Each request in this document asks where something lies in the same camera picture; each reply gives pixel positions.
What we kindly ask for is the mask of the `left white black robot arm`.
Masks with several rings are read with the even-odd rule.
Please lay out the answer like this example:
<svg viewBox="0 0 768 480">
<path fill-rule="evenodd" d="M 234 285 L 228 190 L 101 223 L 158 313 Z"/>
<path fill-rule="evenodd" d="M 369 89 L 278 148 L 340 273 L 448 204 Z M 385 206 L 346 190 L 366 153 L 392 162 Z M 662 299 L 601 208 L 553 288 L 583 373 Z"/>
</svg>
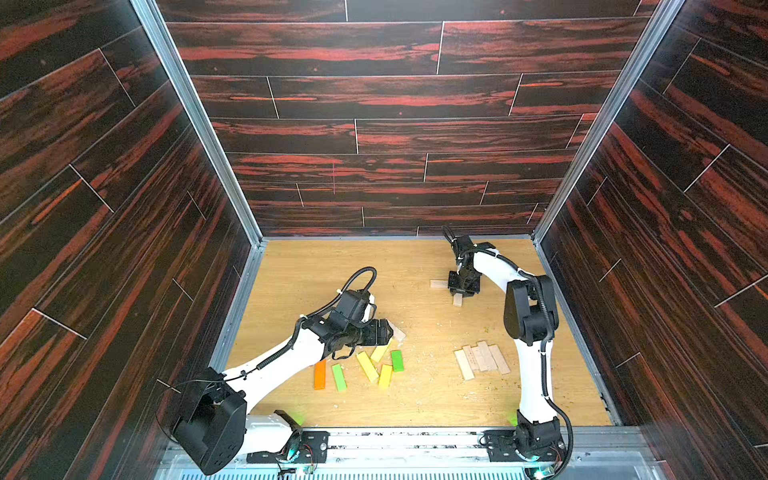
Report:
<svg viewBox="0 0 768 480">
<path fill-rule="evenodd" d="M 291 335 L 274 348 L 240 366 L 223 372 L 207 367 L 173 385 L 181 397 L 163 430 L 202 474 L 216 474 L 241 455 L 264 456 L 283 466 L 310 452 L 302 427 L 285 411 L 251 411 L 300 371 L 341 359 L 342 349 L 353 354 L 389 343 L 394 330 L 375 316 L 374 279 L 352 287 L 365 273 L 377 271 L 366 266 L 354 272 L 326 305 L 300 315 Z"/>
</svg>

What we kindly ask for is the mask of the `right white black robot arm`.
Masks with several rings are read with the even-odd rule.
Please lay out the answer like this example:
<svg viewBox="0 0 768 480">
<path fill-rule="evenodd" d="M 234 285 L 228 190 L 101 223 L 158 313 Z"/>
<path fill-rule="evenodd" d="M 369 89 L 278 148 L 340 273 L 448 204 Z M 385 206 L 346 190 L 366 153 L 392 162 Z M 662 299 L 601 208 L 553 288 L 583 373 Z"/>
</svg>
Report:
<svg viewBox="0 0 768 480">
<path fill-rule="evenodd" d="M 505 294 L 503 324 L 514 340 L 520 370 L 520 404 L 511 441 L 527 461 L 544 461 L 558 475 L 573 453 L 573 425 L 552 393 L 551 356 L 559 317 L 552 280 L 516 265 L 489 242 L 474 242 L 442 228 L 456 269 L 449 273 L 451 294 L 471 297 L 480 292 L 483 276 Z"/>
</svg>

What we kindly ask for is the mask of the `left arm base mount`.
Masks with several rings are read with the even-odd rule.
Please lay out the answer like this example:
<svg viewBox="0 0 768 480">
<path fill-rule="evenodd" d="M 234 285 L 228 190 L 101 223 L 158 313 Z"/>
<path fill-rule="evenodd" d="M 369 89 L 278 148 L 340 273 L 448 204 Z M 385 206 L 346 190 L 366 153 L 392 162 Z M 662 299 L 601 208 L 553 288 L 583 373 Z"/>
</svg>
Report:
<svg viewBox="0 0 768 480">
<path fill-rule="evenodd" d="M 305 430 L 283 410 L 248 415 L 240 454 L 249 464 L 320 464 L 327 460 L 330 433 Z"/>
</svg>

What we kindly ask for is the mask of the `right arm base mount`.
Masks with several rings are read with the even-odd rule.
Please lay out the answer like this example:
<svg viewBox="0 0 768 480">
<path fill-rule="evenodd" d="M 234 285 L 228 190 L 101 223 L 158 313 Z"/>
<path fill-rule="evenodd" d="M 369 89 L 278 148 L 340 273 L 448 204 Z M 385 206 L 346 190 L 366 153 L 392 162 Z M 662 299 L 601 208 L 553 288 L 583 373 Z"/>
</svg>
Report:
<svg viewBox="0 0 768 480">
<path fill-rule="evenodd" d="M 486 430 L 482 436 L 491 462 L 556 463 L 565 459 L 569 446 L 560 434 L 515 430 Z"/>
</svg>

